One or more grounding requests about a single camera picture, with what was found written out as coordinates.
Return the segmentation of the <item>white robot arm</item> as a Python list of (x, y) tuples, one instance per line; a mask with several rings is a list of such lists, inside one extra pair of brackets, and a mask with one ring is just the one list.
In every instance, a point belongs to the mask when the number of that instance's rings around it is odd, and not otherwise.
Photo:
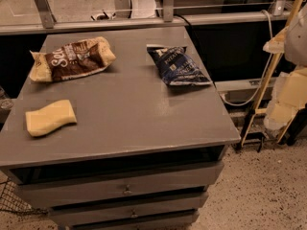
[(293, 71), (281, 71), (272, 90), (264, 125), (278, 130), (290, 122), (307, 104), (307, 5), (295, 16), (289, 26), (268, 41), (263, 50), (283, 53), (295, 66)]

